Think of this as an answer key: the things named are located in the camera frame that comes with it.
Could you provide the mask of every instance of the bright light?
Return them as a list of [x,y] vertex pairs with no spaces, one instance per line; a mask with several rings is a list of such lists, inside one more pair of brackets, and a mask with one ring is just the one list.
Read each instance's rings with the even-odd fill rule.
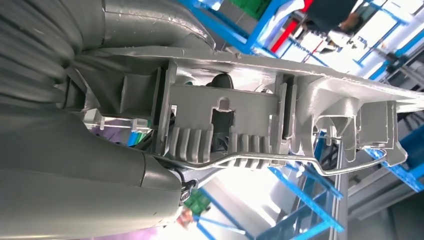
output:
[[359,7],[359,5],[362,4],[362,1],[357,1],[355,6],[352,8],[352,13],[355,12],[357,10],[357,8]]
[[232,169],[223,172],[218,178],[224,183],[227,190],[238,196],[271,227],[276,225],[276,221],[263,208],[264,203],[267,203],[274,211],[280,211],[280,208],[270,198],[274,183],[279,181],[271,171]]
[[424,29],[424,23],[417,27],[413,32],[411,32],[403,41],[398,45],[399,48],[403,48],[409,41],[411,41],[419,32]]
[[215,10],[215,11],[218,11],[218,10],[220,9],[220,7],[221,7],[221,3],[219,3],[219,2],[215,2],[215,3],[212,5],[211,9],[213,9],[213,10]]

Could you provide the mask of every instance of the gray plastic panel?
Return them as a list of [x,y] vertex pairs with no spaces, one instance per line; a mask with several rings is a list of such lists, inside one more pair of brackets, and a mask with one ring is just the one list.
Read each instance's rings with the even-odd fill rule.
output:
[[157,75],[126,74],[120,101],[120,116],[149,119]]
[[[192,163],[206,163],[210,160],[214,129],[211,124],[212,114],[214,109],[222,107],[220,105],[223,105],[223,101],[228,108],[221,111],[234,111],[228,152],[271,153],[271,136],[274,142],[281,143],[286,91],[285,83],[278,88],[277,94],[172,85],[169,105],[177,106],[177,111],[175,127],[169,139],[170,155],[177,160]],[[274,151],[280,153],[280,144],[274,144]],[[237,159],[223,163],[222,166],[256,169],[265,168],[269,164],[269,160]]]
[[388,142],[384,145],[386,149],[393,149],[398,142],[398,114],[396,112],[396,102],[387,102],[387,137]]
[[0,170],[0,239],[81,239],[166,225],[181,192]]
[[181,193],[181,181],[175,175],[161,166],[158,161],[148,153],[145,153],[144,157],[145,173],[141,187]]
[[0,169],[126,186],[142,183],[145,172],[143,154],[93,135],[77,116],[54,108],[7,109],[0,105],[0,111],[1,119],[14,125],[8,124],[7,130],[0,128],[1,139],[5,140],[1,144]]
[[171,117],[171,105],[169,104],[171,85],[175,83],[177,77],[177,65],[169,61],[166,67],[158,70],[157,84],[155,88],[155,106],[152,113],[153,126],[157,128],[154,134],[153,152],[164,155],[168,140],[168,131]]
[[365,103],[360,111],[361,131],[358,134],[358,142],[362,146],[376,148],[379,144],[387,144],[389,141],[388,114],[392,115],[392,111],[388,112],[388,103],[385,101]]

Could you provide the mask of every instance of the blue metal shelving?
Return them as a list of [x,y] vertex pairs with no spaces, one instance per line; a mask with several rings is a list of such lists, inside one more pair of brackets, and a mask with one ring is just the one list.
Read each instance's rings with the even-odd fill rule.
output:
[[[382,164],[417,193],[424,190],[424,184],[420,182],[420,178],[424,176],[424,161],[422,160],[422,153],[424,151],[423,138],[424,125],[415,129],[400,141],[400,144],[405,148],[409,155],[406,163],[416,162],[411,169],[406,169],[402,165],[388,166],[385,162]],[[366,149],[365,151],[374,159],[383,157],[383,153],[379,150]]]
[[[320,159],[321,153],[325,146],[325,135],[321,132],[315,146],[315,158]],[[300,165],[290,166],[290,168],[298,171]],[[304,240],[309,239],[330,227],[334,228],[337,232],[345,230],[333,216],[332,205],[333,200],[340,200],[343,198],[342,193],[334,187],[334,184],[329,182],[323,176],[317,174],[315,169],[311,166],[305,165],[304,174],[306,176],[304,188],[301,189],[296,184],[290,182],[286,176],[281,172],[280,168],[270,167],[269,170],[296,196],[299,197],[301,202],[296,211],[292,212],[285,219],[278,222],[274,227],[260,234],[258,240],[280,240],[280,239],[294,239]],[[316,184],[320,184],[325,190],[320,194],[313,197],[313,192]],[[309,219],[307,228],[302,229],[301,224]]]
[[[206,191],[203,187],[201,187],[199,189],[209,200],[210,202],[240,231],[244,232],[244,235],[247,237],[247,239],[249,240],[253,240],[255,239],[211,194],[209,194],[208,191]],[[223,228],[228,228],[229,226],[226,224],[222,224],[219,223],[217,221],[211,220],[211,219],[207,219],[207,218],[202,218],[200,216],[197,217],[197,228],[199,228],[200,231],[202,231],[206,237],[209,238],[209,236],[213,237],[207,230],[206,228],[199,223],[199,220],[207,220],[206,222],[209,223],[213,223],[217,226],[223,227]]]
[[221,227],[221,228],[224,228],[224,229],[230,230],[230,231],[235,232],[235,233],[238,233],[238,234],[246,235],[246,231],[245,231],[245,230],[238,229],[238,228],[236,228],[236,227],[233,227],[233,226],[228,225],[228,224],[221,223],[221,222],[219,222],[219,221],[215,221],[215,220],[213,220],[213,219],[209,219],[209,218],[202,217],[202,216],[197,216],[197,215],[194,215],[194,216],[193,216],[193,219],[194,219],[194,221],[196,221],[197,223],[199,223],[199,221],[203,221],[203,222],[207,222],[207,223],[214,224],[214,225],[216,225],[216,226],[219,226],[219,227]]
[[377,48],[384,40],[386,40],[401,24],[397,22],[393,27],[390,28],[366,53],[359,59],[354,60],[355,63],[363,67],[364,60],[373,52],[373,49]]
[[[221,36],[233,47],[238,49],[244,54],[248,55],[264,55],[272,58],[278,58],[273,52],[269,51],[266,47],[261,45],[259,41],[262,30],[266,27],[268,21],[274,16],[278,8],[289,2],[290,0],[272,0],[262,17],[259,19],[256,27],[251,34],[248,34],[241,27],[237,26],[234,22],[224,16],[217,10],[211,8],[211,6],[204,4],[200,0],[179,0],[184,4],[194,16],[201,21],[202,24],[212,29],[215,33]],[[206,10],[211,13],[216,19],[206,15],[202,10]]]
[[282,54],[281,57],[284,56],[284,54],[287,52],[287,50],[291,47],[291,46],[295,46],[296,48],[304,51],[308,56],[310,56],[311,58],[315,59],[318,63],[320,63],[322,66],[324,67],[328,67],[328,65],[323,62],[321,59],[319,59],[317,56],[314,55],[313,52],[309,51],[308,49],[306,49],[306,47],[303,47],[296,39],[293,39],[292,37],[289,37],[288,40],[290,41],[290,45],[287,47],[287,49],[284,51],[284,53]]
[[368,3],[370,6],[372,6],[376,10],[382,11],[383,13],[389,15],[392,19],[396,20],[396,22],[400,23],[401,25],[407,25],[408,24],[408,22],[406,20],[403,20],[402,18],[398,17],[397,15],[392,13],[391,11],[387,10],[384,7],[385,3],[383,3],[382,5],[378,5],[374,2],[374,0],[363,0],[363,1]]
[[[414,47],[419,41],[421,41],[424,38],[424,30],[419,32],[414,38],[412,38],[405,46],[399,48],[395,55],[400,57],[404,55],[406,52],[408,52],[412,47]],[[386,71],[387,66],[389,65],[389,61],[385,61],[380,68],[378,68],[370,77],[370,80],[378,80],[379,77]]]

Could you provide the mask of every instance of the blue metal frame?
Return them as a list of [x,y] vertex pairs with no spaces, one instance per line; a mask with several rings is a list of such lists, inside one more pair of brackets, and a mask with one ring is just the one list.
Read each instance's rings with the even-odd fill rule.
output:
[[[368,153],[375,160],[382,158],[384,155],[378,149],[369,148],[369,149],[365,149],[365,152]],[[389,166],[386,162],[383,162],[381,165],[386,167],[392,174],[394,174],[396,177],[402,180],[405,184],[410,186],[410,188],[412,188],[415,192],[418,193],[424,190],[424,185],[421,182],[419,182],[418,179],[409,171],[407,171],[403,166],[401,165]]]
[[215,205],[215,207],[232,223],[234,226],[236,226],[238,229],[243,230],[246,232],[246,237],[249,240],[255,239],[231,214],[212,196],[209,194],[208,191],[206,191],[203,187],[199,189],[209,200],[210,202]]
[[362,62],[373,52],[372,49],[377,48],[384,40],[386,40],[390,34],[392,34],[401,24],[399,22],[395,23],[388,32],[386,32],[368,51],[358,60],[353,60],[355,63],[357,63],[362,68],[364,67],[362,65]]
[[[268,21],[277,12],[278,8],[288,3],[291,0],[272,0],[262,17],[259,19],[252,34],[248,34],[242,28],[237,26],[234,22],[224,16],[222,13],[210,8],[208,5],[203,4],[199,0],[179,0],[183,5],[191,10],[191,12],[202,22],[205,26],[212,29],[215,33],[220,35],[233,47],[237,48],[244,54],[256,55],[257,52],[264,54],[268,57],[278,58],[274,53],[269,51],[266,47],[258,43],[258,39]],[[217,19],[221,20],[225,25],[220,24],[215,19],[204,14],[200,9],[205,9],[214,15]]]
[[[421,137],[424,134],[424,125],[412,131],[408,136],[400,141],[400,144],[408,150],[408,144],[416,143],[416,137]],[[378,149],[365,149],[365,151],[374,159],[380,159],[383,157],[383,152]],[[415,192],[421,192],[424,190],[424,184],[419,180],[424,176],[424,162],[421,162],[418,166],[406,170],[402,165],[389,166],[386,162],[383,162],[382,165],[386,167],[391,173],[397,176]]]
[[[298,172],[300,165],[296,164],[295,166],[293,166],[291,164],[286,164],[284,167],[290,170],[293,170],[295,172]],[[308,165],[304,165],[303,167],[305,168],[305,171],[303,172],[303,174],[307,178],[311,178],[315,180],[316,182],[318,182],[319,184],[321,184],[323,187],[328,189],[337,199],[343,198],[343,194],[339,190],[337,190],[337,188],[334,187],[333,183],[328,181],[325,177],[319,175],[313,167]]]
[[[313,152],[313,155],[315,156],[315,158],[319,161],[321,159],[321,154],[323,152],[324,149],[324,145],[325,145],[325,141],[326,139],[323,138],[326,135],[325,132],[321,131],[319,133],[319,136],[316,138],[316,145],[315,145],[315,150]],[[324,183],[324,186],[331,186],[331,184],[327,184],[327,182],[323,181],[323,177],[319,177],[317,179],[322,179],[322,181],[320,181],[320,183]],[[308,177],[305,181],[305,185],[303,188],[303,191],[308,194],[309,196],[312,195],[313,191],[314,191],[314,185],[315,185],[315,179]]]
[[[320,203],[320,204],[325,204],[328,199],[332,199],[333,197],[331,196],[331,194],[328,191],[323,191],[322,193],[320,193],[319,195],[317,195],[316,197],[314,197],[312,199],[312,201],[314,203]],[[294,232],[294,228],[293,225],[299,220],[302,219],[302,217],[306,217],[306,216],[310,216],[312,215],[311,218],[311,226],[313,226],[312,228],[308,229],[307,231],[304,231],[302,233],[296,234]],[[274,227],[271,227],[270,229],[264,231],[263,233],[261,233],[256,239],[257,240],[268,240],[271,239],[270,237],[280,237],[280,239],[284,239],[283,237],[286,237],[284,234],[292,234],[294,235],[293,237],[290,236],[290,239],[294,239],[294,240],[305,240],[305,239],[310,239],[313,236],[316,236],[317,234],[325,231],[326,229],[332,227],[331,223],[325,220],[322,220],[322,222],[317,223],[317,214],[314,213],[314,211],[306,206],[303,205],[301,207],[299,207],[296,211],[294,211],[292,214],[290,214],[286,219],[278,222]]]
[[287,53],[287,51],[289,50],[289,48],[291,47],[293,45],[293,42],[292,41],[290,41],[290,44],[287,46],[287,48],[284,50],[284,52],[282,53],[282,55],[281,55],[281,57],[280,58],[282,58],[286,53]]
[[208,222],[208,223],[211,223],[211,224],[215,224],[215,225],[217,225],[217,226],[220,226],[221,228],[223,228],[223,229],[228,229],[228,230],[230,230],[230,231],[233,231],[233,232],[236,232],[237,230],[238,231],[240,231],[240,232],[245,232],[243,235],[246,235],[246,231],[244,231],[244,230],[242,230],[242,229],[238,229],[238,228],[236,228],[236,227],[233,227],[233,226],[231,226],[231,225],[228,225],[228,224],[224,224],[224,223],[221,223],[221,222],[219,222],[219,221],[215,221],[215,220],[212,220],[212,219],[209,219],[209,218],[206,218],[206,217],[202,217],[202,216],[197,216],[197,215],[194,215],[193,216],[193,219],[196,221],[196,222],[199,222],[200,220],[202,220],[202,221],[205,221],[205,222]]
[[[404,55],[412,47],[414,47],[421,39],[424,38],[424,29],[420,31],[414,38],[412,38],[405,46],[399,48],[394,54],[398,57]],[[381,74],[386,70],[386,67],[389,65],[389,61],[385,61],[382,66],[377,69],[370,77],[370,80],[376,80]]]
[[370,6],[374,7],[378,11],[382,11],[383,13],[389,15],[392,19],[396,20],[396,22],[399,22],[402,25],[408,25],[408,22],[401,19],[400,17],[396,16],[389,10],[385,9],[382,5],[375,4],[373,0],[363,0],[364,2],[368,3]]
[[315,59],[317,62],[319,62],[320,64],[322,64],[325,67],[328,67],[328,65],[323,62],[321,59],[319,59],[317,56],[315,56],[311,51],[309,51],[308,49],[306,49],[305,47],[303,47],[298,41],[292,39],[291,37],[288,38],[288,40],[295,45],[298,49],[305,51],[309,56],[311,56],[313,59]]
[[276,167],[269,167],[268,168],[284,185],[286,185],[294,194],[296,194],[306,206],[308,206],[310,209],[312,209],[314,212],[316,212],[323,221],[328,222],[330,226],[332,226],[336,231],[342,232],[344,231],[344,227],[340,225],[334,219],[334,217],[331,216],[328,212],[326,212],[322,207],[317,204],[308,194],[303,192],[297,185],[290,182],[288,179],[286,179],[283,175],[283,173],[280,171],[280,169]]
[[197,225],[196,226],[203,233],[203,235],[207,239],[209,239],[209,240],[216,240],[215,237],[212,236],[212,234],[208,230],[206,230],[206,228],[200,222],[197,222]]

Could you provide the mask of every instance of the green container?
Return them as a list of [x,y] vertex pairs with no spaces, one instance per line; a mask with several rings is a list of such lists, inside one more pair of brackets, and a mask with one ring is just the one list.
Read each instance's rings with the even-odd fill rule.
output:
[[259,20],[270,4],[271,0],[229,0],[232,4],[242,9],[252,18]]
[[190,197],[184,202],[184,205],[191,209],[193,215],[200,216],[205,211],[211,201],[201,191],[197,189],[191,190]]

